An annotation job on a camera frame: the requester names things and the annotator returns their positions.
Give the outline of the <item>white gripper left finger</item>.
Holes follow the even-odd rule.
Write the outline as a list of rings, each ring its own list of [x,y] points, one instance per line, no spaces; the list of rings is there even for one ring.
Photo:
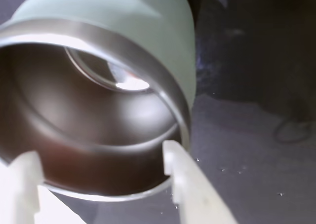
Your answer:
[[[38,186],[44,181],[41,160],[37,152],[19,155],[7,167],[4,189],[4,222],[34,224],[40,211]]]

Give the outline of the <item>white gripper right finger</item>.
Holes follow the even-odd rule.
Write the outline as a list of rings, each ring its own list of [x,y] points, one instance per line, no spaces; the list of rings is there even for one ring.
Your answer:
[[[164,174],[171,178],[173,203],[182,224],[236,224],[221,196],[188,152],[176,141],[162,144]]]

